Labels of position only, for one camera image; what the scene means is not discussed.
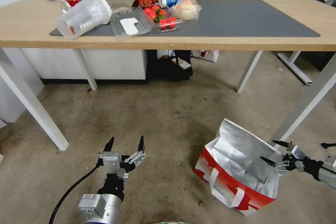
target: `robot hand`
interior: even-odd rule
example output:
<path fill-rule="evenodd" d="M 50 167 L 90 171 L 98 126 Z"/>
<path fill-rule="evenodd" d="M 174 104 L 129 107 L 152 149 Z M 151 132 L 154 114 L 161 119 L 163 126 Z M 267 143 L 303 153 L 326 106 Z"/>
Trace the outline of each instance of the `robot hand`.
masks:
<path fill-rule="evenodd" d="M 141 136 L 138 151 L 133 155 L 112 152 L 114 138 L 99 153 L 96 166 L 104 166 L 105 183 L 97 194 L 84 194 L 78 209 L 86 216 L 86 223 L 119 224 L 120 205 L 124 200 L 124 181 L 145 158 L 144 137 Z"/>
<path fill-rule="evenodd" d="M 299 172 L 306 172 L 313 176 L 317 181 L 322 181 L 331 188 L 336 189 L 336 157 L 329 155 L 326 160 L 316 161 L 307 157 L 303 151 L 292 142 L 273 141 L 280 146 L 286 147 L 286 155 L 282 162 L 275 163 L 265 157 L 260 157 L 268 165 L 273 166 L 279 173 L 297 169 Z"/>

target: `plastic bag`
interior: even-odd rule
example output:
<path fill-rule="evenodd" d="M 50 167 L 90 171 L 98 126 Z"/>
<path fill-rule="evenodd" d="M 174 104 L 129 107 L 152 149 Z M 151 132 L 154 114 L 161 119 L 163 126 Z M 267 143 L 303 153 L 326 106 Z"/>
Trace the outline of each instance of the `plastic bag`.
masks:
<path fill-rule="evenodd" d="M 197 20 L 202 7 L 195 0 L 178 0 L 176 5 L 169 8 L 177 19 Z"/>

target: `red and white bag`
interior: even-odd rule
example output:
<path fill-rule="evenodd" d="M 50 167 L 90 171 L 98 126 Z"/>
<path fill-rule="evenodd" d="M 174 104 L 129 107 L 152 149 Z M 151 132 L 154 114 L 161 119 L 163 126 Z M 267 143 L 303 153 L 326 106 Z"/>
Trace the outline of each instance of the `red and white bag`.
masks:
<path fill-rule="evenodd" d="M 245 216 L 275 200 L 279 174 L 260 156 L 275 162 L 283 155 L 247 130 L 224 119 L 218 137 L 205 145 L 194 172 L 213 196 Z"/>
<path fill-rule="evenodd" d="M 194 58 L 201 58 L 212 62 L 216 62 L 219 55 L 219 51 L 210 50 L 192 50 L 191 53 Z"/>

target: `white napkin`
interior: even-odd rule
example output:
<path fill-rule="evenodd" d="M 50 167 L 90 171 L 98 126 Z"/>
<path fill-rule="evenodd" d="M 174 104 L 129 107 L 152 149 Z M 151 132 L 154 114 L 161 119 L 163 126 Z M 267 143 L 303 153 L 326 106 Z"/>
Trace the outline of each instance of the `white napkin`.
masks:
<path fill-rule="evenodd" d="M 138 23 L 138 20 L 136 18 L 132 17 L 128 19 L 121 19 L 120 23 L 127 35 L 132 36 L 138 34 L 139 31 L 134 25 L 135 23 Z"/>

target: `table top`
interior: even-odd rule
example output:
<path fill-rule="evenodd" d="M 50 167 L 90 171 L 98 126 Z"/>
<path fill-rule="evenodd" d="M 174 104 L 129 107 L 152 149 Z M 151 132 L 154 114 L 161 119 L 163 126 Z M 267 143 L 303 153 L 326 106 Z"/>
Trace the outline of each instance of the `table top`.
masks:
<path fill-rule="evenodd" d="M 320 37 L 50 36 L 61 15 L 57 1 L 21 0 L 0 8 L 0 47 L 82 49 L 336 51 L 336 9 L 315 0 L 263 0 Z"/>

